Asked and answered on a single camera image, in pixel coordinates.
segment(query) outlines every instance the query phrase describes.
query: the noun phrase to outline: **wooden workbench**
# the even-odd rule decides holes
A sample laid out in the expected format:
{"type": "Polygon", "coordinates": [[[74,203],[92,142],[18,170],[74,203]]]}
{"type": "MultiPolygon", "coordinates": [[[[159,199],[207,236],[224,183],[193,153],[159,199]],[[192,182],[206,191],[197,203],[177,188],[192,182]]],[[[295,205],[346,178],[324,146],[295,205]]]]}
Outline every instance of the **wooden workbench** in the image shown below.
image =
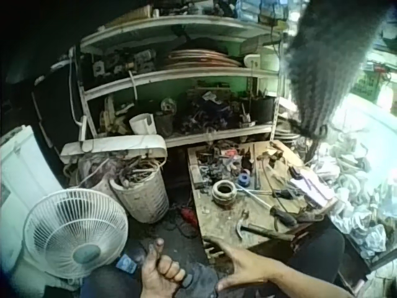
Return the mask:
{"type": "MultiPolygon", "coordinates": [[[[284,153],[283,156],[286,158],[288,163],[293,166],[302,167],[303,162],[291,151],[288,147],[286,147],[280,141],[274,141],[281,149],[283,149],[284,153]]],[[[270,146],[270,142],[255,142],[255,143],[245,143],[241,144],[239,148],[244,148],[245,151],[248,148],[251,148],[251,156],[253,157],[255,146],[255,153],[257,156],[263,154],[265,151],[275,152],[275,150],[270,146]]],[[[233,205],[230,210],[225,210],[222,207],[216,205],[212,201],[211,190],[209,189],[208,193],[205,193],[199,189],[195,189],[194,184],[194,176],[197,177],[198,171],[198,159],[197,159],[197,152],[202,151],[206,148],[206,146],[201,147],[194,147],[188,149],[189,155],[189,173],[190,178],[192,181],[192,192],[193,198],[196,206],[196,212],[198,217],[198,223],[200,225],[200,231],[203,237],[205,236],[215,236],[226,240],[228,243],[239,246],[243,248],[252,248],[254,246],[260,245],[268,241],[269,239],[266,237],[258,236],[253,233],[243,232],[243,240],[240,240],[236,233],[236,223],[239,220],[241,213],[244,209],[249,211],[249,218],[247,222],[252,224],[260,225],[262,227],[274,230],[274,217],[269,214],[269,210],[266,207],[263,207],[259,203],[257,203],[253,198],[247,195],[241,195],[241,197],[237,200],[237,202],[233,205]]],[[[258,169],[259,179],[261,182],[261,189],[265,191],[270,191],[269,184],[266,181],[265,174],[262,170],[261,161],[255,160],[255,167],[258,169]]],[[[278,172],[279,175],[288,178],[287,176],[287,167],[285,163],[282,161],[277,161],[274,170],[278,172]]],[[[267,171],[268,177],[270,178],[270,182],[274,189],[283,189],[284,186],[281,182],[277,181],[271,176],[270,170],[267,171]]],[[[252,183],[249,188],[252,189],[254,184],[253,178],[252,183]]],[[[263,201],[270,205],[277,205],[279,203],[275,198],[272,196],[265,196],[265,195],[257,195],[263,201]]],[[[286,200],[280,198],[282,204],[289,212],[298,213],[301,207],[307,206],[306,201],[303,197],[295,200],[286,200]]],[[[325,213],[330,207],[332,207],[336,203],[336,199],[331,199],[327,206],[314,211],[314,213],[321,214],[325,213]]],[[[280,222],[278,223],[279,232],[290,232],[293,233],[294,231],[290,231],[287,227],[282,225],[280,222]]]]}

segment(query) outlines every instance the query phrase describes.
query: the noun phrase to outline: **hand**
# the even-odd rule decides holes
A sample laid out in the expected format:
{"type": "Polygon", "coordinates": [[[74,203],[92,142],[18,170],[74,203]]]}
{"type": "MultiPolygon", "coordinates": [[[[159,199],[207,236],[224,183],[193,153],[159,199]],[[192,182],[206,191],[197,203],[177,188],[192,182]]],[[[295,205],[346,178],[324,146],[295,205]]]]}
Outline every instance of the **hand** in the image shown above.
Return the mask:
{"type": "Polygon", "coordinates": [[[233,262],[234,273],[218,282],[218,292],[233,286],[267,282],[284,266],[279,261],[259,256],[249,250],[232,247],[219,238],[205,237],[204,240],[219,246],[233,262]]]}
{"type": "Polygon", "coordinates": [[[169,256],[161,255],[164,240],[149,245],[149,253],[142,267],[143,290],[141,298],[171,298],[185,278],[185,270],[169,256]]]}

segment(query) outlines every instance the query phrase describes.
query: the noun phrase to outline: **white fan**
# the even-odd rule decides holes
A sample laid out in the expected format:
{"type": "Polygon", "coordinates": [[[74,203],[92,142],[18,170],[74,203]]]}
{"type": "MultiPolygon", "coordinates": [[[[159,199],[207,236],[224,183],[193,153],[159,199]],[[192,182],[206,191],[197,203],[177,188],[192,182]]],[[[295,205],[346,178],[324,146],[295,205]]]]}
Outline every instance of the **white fan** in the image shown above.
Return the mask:
{"type": "Polygon", "coordinates": [[[54,276],[83,278],[111,263],[128,235],[127,215],[111,197],[90,189],[65,189],[29,212],[24,244],[37,266],[54,276]]]}

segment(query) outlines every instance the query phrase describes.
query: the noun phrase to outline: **white metal shelf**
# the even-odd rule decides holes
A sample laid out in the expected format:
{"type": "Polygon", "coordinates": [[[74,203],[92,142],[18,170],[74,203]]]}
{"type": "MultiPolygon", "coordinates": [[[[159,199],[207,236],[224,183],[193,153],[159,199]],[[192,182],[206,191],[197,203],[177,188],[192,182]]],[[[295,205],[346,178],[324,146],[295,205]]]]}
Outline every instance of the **white metal shelf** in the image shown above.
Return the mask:
{"type": "Polygon", "coordinates": [[[196,135],[183,135],[181,137],[170,137],[166,139],[167,148],[190,145],[202,142],[210,142],[214,140],[222,140],[224,138],[242,137],[245,135],[255,135],[257,133],[269,133],[272,131],[271,124],[255,125],[243,129],[219,130],[212,133],[199,133],[196,135]]]}
{"type": "MultiPolygon", "coordinates": [[[[243,76],[254,78],[277,78],[276,71],[267,70],[252,70],[250,68],[238,67],[194,67],[181,68],[175,70],[162,70],[152,73],[139,74],[134,76],[135,86],[141,86],[149,83],[160,81],[167,81],[170,79],[189,79],[200,78],[205,76],[243,76]]],[[[120,79],[118,81],[110,82],[96,88],[84,92],[86,101],[104,96],[123,89],[132,88],[133,83],[130,78],[120,79]]]]}
{"type": "Polygon", "coordinates": [[[210,30],[213,36],[249,38],[259,34],[269,34],[271,27],[242,22],[229,17],[216,16],[167,16],[144,20],[134,20],[122,25],[110,27],[81,40],[81,49],[87,47],[110,47],[115,43],[142,41],[153,36],[165,36],[172,33],[171,26],[184,25],[188,34],[205,33],[210,30]]]}

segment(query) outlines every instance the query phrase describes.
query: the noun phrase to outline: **hammer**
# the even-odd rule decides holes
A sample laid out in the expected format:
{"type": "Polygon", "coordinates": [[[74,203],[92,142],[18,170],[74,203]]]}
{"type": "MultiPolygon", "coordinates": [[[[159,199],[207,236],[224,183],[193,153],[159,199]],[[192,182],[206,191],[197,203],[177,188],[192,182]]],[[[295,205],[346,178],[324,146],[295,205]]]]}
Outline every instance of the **hammer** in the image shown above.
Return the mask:
{"type": "Polygon", "coordinates": [[[280,239],[285,241],[292,241],[294,235],[279,233],[273,230],[269,230],[264,227],[260,227],[258,225],[253,225],[251,223],[245,225],[243,222],[249,217],[249,212],[247,210],[243,210],[241,213],[241,218],[238,220],[236,224],[236,232],[240,240],[243,240],[243,235],[241,234],[242,230],[249,231],[256,235],[264,236],[271,239],[280,239]]]}

